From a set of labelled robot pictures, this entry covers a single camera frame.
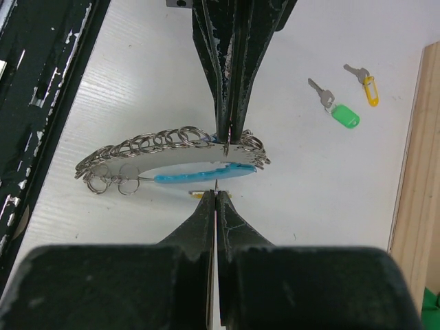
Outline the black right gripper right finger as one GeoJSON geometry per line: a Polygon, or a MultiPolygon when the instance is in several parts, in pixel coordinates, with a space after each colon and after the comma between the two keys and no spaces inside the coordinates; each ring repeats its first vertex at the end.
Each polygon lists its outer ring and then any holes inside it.
{"type": "Polygon", "coordinates": [[[226,192],[216,197],[221,324],[227,329],[421,329],[403,274],[366,246],[276,246],[226,192]]]}

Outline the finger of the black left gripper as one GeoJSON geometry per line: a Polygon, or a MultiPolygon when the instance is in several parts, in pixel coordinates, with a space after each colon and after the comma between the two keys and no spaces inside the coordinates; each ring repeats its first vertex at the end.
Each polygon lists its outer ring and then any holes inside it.
{"type": "Polygon", "coordinates": [[[230,142],[239,142],[257,71],[288,1],[237,1],[230,86],[230,142]]]}
{"type": "Polygon", "coordinates": [[[233,32],[233,1],[194,1],[192,37],[214,100],[217,140],[229,141],[233,32]]]}

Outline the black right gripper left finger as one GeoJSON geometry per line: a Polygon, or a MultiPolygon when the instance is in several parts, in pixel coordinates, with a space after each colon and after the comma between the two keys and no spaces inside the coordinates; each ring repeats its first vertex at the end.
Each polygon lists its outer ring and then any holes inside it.
{"type": "Polygon", "coordinates": [[[211,329],[215,195],[152,245],[47,245],[18,267],[2,329],[211,329]]]}

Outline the key with yellow oval tag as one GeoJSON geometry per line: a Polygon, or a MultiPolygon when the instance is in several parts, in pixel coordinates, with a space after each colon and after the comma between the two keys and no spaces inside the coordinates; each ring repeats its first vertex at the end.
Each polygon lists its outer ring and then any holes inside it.
{"type": "Polygon", "coordinates": [[[195,198],[195,199],[201,199],[205,193],[208,193],[208,192],[212,191],[213,194],[214,194],[214,196],[215,196],[215,197],[218,197],[218,196],[219,196],[219,193],[221,192],[221,191],[219,190],[219,183],[218,183],[218,181],[219,181],[218,179],[215,180],[214,188],[213,188],[213,189],[208,189],[208,190],[190,190],[190,191],[188,192],[188,194],[189,194],[192,198],[195,198]]]}

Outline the metal keyring holder with keys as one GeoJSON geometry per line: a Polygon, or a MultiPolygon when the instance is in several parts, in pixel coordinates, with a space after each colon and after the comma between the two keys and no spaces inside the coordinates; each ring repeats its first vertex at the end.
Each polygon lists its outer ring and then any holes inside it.
{"type": "Polygon", "coordinates": [[[75,167],[75,178],[101,195],[114,186],[136,193],[142,182],[192,184],[253,174],[271,163],[263,142],[245,130],[236,144],[195,126],[143,133],[103,146],[75,167]]]}

